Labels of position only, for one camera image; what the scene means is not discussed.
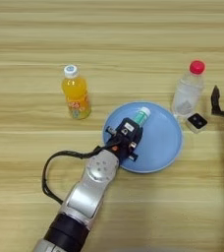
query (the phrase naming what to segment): plastic water bottle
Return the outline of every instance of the plastic water bottle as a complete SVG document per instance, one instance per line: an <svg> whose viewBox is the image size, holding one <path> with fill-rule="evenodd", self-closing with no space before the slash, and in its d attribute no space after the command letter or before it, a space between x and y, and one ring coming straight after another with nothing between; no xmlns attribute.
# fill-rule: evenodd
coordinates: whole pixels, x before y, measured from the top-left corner
<svg viewBox="0 0 224 252"><path fill-rule="evenodd" d="M203 71L204 63L193 61L190 71L180 80L172 104L172 111L176 117L187 118L194 112L204 88Z"/></svg>

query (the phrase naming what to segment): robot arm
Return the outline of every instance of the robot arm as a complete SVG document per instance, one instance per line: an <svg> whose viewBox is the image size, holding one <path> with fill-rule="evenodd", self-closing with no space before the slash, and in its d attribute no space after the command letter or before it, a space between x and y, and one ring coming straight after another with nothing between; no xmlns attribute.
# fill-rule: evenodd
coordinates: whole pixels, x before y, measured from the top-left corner
<svg viewBox="0 0 224 252"><path fill-rule="evenodd" d="M116 130L107 128L111 135L105 148L91 157L80 182L66 197L54 222L33 252L80 252L101 206L108 185L125 158L136 160L134 150L142 128L125 118Z"/></svg>

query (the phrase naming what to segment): white bottle cap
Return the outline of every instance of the white bottle cap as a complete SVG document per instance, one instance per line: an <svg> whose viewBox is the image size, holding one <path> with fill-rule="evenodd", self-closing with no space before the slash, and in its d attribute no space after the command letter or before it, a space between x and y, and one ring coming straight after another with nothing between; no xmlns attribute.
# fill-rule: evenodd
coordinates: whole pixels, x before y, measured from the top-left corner
<svg viewBox="0 0 224 252"><path fill-rule="evenodd" d="M146 114L147 117L151 114L150 110L147 107L145 107L145 106L143 106L140 109L140 111L142 111L144 114Z"/></svg>
<svg viewBox="0 0 224 252"><path fill-rule="evenodd" d="M68 65L64 68L64 73L65 73L65 77L72 79L78 76L79 71L77 66L75 65Z"/></svg>

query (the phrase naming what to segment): black cable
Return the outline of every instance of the black cable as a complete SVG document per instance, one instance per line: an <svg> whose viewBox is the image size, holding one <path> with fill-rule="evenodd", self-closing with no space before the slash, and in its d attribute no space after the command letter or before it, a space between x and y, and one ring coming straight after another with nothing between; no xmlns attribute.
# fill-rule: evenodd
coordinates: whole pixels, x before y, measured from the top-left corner
<svg viewBox="0 0 224 252"><path fill-rule="evenodd" d="M45 166L43 168L43 172L42 172L42 180L41 180L41 185L42 185L42 191L43 193L52 198L53 200L57 201L60 205L63 203L63 200L60 199L58 196L56 196L48 187L47 185L47 168L48 168L48 164L50 163L50 161L52 161L54 158L59 157L59 156L68 156L68 157L73 157L73 158L91 158L92 156L95 156L97 154L99 154L102 150L108 150L114 146L117 146L121 143L121 140L119 140L116 143L113 143L111 145L107 145L105 147L98 147L96 148L94 151L90 152L90 153L86 153L86 154L81 154L78 152L73 152L73 151L60 151L58 153L55 153L54 155L52 155L47 162L45 163Z"/></svg>

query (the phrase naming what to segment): clear plastic bottle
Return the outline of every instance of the clear plastic bottle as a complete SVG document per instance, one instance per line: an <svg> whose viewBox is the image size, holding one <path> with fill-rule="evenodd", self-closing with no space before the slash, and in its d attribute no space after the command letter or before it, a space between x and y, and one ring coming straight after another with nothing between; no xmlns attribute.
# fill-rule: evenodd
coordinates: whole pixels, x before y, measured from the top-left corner
<svg viewBox="0 0 224 252"><path fill-rule="evenodd" d="M91 112L85 78L79 75L78 68L75 65L66 66L64 73L65 79L62 82L62 90L70 112L73 118L84 119Z"/></svg>
<svg viewBox="0 0 224 252"><path fill-rule="evenodd" d="M187 118L194 112L204 88L203 71L204 63L193 61L190 71L180 80L172 103L172 111L176 117Z"/></svg>

